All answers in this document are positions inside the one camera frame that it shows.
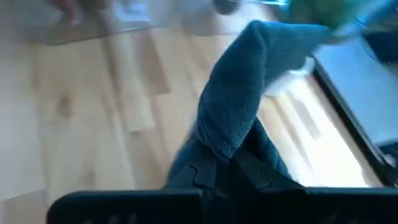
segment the wooden floor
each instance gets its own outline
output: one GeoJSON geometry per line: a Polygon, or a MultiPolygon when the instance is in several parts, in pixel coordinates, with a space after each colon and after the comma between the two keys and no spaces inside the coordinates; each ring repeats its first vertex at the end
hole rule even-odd
{"type": "MultiPolygon", "coordinates": [[[[213,64],[236,38],[170,26],[48,46],[17,32],[0,40],[2,224],[43,223],[75,190],[161,187],[213,64]]],[[[380,186],[312,77],[264,97],[258,115],[303,185],[380,186]]]]}

